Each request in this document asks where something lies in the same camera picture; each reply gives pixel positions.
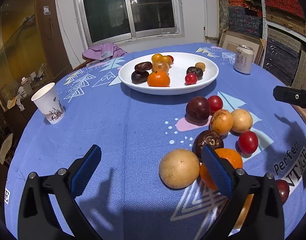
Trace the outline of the large tan round fruit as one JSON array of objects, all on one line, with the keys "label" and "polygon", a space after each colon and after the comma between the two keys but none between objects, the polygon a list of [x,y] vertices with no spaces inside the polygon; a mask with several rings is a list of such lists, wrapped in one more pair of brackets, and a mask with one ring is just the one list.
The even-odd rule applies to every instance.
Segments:
[{"label": "large tan round fruit", "polygon": [[191,185],[199,176],[200,162],[197,156],[186,149],[167,153],[159,164],[159,176],[171,189],[182,189]]}]

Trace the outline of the red cherry tomato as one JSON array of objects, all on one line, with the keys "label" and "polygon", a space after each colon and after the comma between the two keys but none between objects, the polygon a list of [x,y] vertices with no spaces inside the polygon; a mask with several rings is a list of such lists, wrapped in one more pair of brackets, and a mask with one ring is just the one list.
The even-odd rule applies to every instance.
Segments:
[{"label": "red cherry tomato", "polygon": [[210,105],[210,114],[214,115],[214,113],[223,108],[223,101],[217,95],[212,95],[208,98],[208,102]]},{"label": "red cherry tomato", "polygon": [[171,55],[167,55],[167,57],[169,57],[171,59],[171,64],[173,64],[173,62],[174,62],[173,57]]},{"label": "red cherry tomato", "polygon": [[244,154],[253,154],[259,145],[257,135],[252,131],[243,132],[237,141],[238,147]]},{"label": "red cherry tomato", "polygon": [[194,85],[198,81],[198,77],[195,73],[188,73],[185,76],[185,84],[186,85]]}]

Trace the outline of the speckled tan round fruit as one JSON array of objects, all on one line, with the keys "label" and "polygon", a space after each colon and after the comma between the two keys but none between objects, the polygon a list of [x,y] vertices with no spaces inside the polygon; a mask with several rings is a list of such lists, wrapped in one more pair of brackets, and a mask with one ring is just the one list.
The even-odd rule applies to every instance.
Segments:
[{"label": "speckled tan round fruit", "polygon": [[233,123],[234,118],[232,114],[228,110],[219,109],[210,120],[210,129],[223,136],[231,130]]}]

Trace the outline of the pale tan fruit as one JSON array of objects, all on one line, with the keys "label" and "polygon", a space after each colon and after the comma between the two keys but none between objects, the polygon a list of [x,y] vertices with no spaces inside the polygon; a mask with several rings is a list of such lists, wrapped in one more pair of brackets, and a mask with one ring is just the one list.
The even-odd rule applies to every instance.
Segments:
[{"label": "pale tan fruit", "polygon": [[245,109],[236,109],[231,112],[233,116],[233,126],[231,130],[235,133],[249,131],[253,126],[253,118]]}]

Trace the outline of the dark red plum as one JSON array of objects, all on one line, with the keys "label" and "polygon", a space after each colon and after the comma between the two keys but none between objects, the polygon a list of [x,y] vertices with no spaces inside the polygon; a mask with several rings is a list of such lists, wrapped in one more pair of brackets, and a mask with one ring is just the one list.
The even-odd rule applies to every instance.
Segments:
[{"label": "dark red plum", "polygon": [[282,204],[285,204],[285,202],[288,200],[289,197],[289,184],[287,181],[279,179],[276,181],[277,187],[278,187],[278,192],[280,194],[281,202]]}]

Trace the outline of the dark purple plum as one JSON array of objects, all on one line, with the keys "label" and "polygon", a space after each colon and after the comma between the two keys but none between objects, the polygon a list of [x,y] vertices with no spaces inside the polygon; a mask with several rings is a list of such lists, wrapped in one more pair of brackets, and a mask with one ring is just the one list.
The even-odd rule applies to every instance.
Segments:
[{"label": "dark purple plum", "polygon": [[210,116],[210,104],[203,96],[196,96],[186,105],[186,116],[194,122],[206,122]]}]

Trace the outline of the dark mangosteen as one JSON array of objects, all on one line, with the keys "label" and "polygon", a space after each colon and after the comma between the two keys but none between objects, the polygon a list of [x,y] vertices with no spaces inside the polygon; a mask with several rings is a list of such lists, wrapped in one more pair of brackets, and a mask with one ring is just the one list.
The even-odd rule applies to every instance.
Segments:
[{"label": "dark mangosteen", "polygon": [[203,70],[201,68],[189,67],[186,70],[186,74],[189,74],[189,73],[195,74],[198,80],[201,80],[203,78]]}]

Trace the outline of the small brown longan fruit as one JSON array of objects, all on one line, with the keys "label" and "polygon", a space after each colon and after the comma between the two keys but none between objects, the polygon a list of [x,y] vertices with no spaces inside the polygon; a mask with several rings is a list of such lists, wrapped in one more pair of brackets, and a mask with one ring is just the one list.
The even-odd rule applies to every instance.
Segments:
[{"label": "small brown longan fruit", "polygon": [[205,71],[205,68],[206,68],[206,66],[203,62],[196,63],[195,67],[201,69],[203,72]]}]

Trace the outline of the large orange mandarin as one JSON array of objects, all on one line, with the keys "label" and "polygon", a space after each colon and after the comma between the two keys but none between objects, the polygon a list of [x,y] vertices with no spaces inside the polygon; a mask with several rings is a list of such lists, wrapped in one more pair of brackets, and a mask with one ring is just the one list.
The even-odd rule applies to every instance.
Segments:
[{"label": "large orange mandarin", "polygon": [[163,71],[152,72],[147,79],[149,87],[169,87],[169,75]]}]

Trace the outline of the brown speckled persimmon fruit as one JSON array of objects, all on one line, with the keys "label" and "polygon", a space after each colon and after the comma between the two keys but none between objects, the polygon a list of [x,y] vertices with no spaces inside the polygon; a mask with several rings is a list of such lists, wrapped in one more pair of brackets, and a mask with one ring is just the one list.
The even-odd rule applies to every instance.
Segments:
[{"label": "brown speckled persimmon fruit", "polygon": [[169,72],[169,64],[167,62],[153,62],[152,63],[152,72]]}]

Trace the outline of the small yellow-orange tomato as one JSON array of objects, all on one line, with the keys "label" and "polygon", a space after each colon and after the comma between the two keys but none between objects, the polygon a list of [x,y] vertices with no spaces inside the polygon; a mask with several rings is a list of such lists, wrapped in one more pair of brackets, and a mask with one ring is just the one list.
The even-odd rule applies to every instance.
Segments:
[{"label": "small yellow-orange tomato", "polygon": [[167,63],[169,66],[171,65],[171,59],[167,56],[163,56],[161,59],[160,59],[160,62],[165,62]]}]

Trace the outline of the white beverage can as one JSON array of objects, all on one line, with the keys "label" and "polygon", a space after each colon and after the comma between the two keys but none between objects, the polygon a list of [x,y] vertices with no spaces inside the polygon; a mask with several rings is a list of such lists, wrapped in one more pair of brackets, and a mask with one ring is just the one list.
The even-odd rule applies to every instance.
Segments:
[{"label": "white beverage can", "polygon": [[245,45],[238,45],[236,49],[234,69],[239,73],[249,75],[252,70],[254,50]]}]

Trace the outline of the white paper cup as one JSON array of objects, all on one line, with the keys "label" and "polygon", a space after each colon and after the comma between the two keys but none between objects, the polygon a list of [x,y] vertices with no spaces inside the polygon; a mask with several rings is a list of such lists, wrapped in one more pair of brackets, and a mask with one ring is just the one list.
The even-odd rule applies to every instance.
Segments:
[{"label": "white paper cup", "polygon": [[50,124],[57,124],[65,116],[65,110],[60,102],[54,82],[40,88],[31,100]]}]

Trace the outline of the purple jacket on chair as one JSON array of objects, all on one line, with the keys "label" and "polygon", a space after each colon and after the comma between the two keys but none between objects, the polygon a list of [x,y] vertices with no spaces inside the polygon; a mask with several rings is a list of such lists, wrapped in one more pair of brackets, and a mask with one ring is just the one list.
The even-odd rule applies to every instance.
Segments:
[{"label": "purple jacket on chair", "polygon": [[82,57],[90,60],[106,61],[126,54],[126,51],[114,43],[103,43],[88,48],[82,53]]}]

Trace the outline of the wooden glass cabinet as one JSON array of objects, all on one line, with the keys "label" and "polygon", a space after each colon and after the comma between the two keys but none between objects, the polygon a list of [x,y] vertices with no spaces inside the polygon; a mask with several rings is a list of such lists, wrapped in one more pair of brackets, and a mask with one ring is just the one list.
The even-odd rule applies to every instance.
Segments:
[{"label": "wooden glass cabinet", "polygon": [[17,96],[23,77],[59,81],[72,70],[55,0],[3,0],[0,5],[0,104]]}]

